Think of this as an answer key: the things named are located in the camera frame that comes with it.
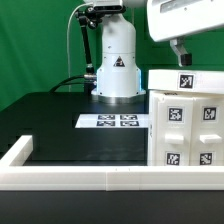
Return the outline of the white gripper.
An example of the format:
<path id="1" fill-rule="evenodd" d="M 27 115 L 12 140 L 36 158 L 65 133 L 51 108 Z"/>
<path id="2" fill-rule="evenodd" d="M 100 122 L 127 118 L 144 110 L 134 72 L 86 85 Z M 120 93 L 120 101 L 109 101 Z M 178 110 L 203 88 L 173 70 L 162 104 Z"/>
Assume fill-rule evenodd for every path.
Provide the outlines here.
<path id="1" fill-rule="evenodd" d="M 147 16 L 152 39 L 172 39 L 170 47 L 178 65 L 190 66 L 192 54 L 185 49 L 182 36 L 224 27 L 224 0 L 148 0 Z"/>

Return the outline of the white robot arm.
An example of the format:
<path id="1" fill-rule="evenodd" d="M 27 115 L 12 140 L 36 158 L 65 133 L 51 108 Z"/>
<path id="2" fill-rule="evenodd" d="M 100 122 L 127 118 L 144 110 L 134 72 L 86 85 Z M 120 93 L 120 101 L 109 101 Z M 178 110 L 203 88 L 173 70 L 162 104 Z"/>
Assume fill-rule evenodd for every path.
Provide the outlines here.
<path id="1" fill-rule="evenodd" d="M 130 102 L 145 94 L 136 66 L 136 30 L 123 17 L 128 8 L 147 10 L 149 35 L 168 41 L 181 67 L 192 64 L 184 38 L 224 27 L 224 0 L 83 0 L 86 17 L 102 25 L 102 64 L 92 96 L 110 103 Z"/>

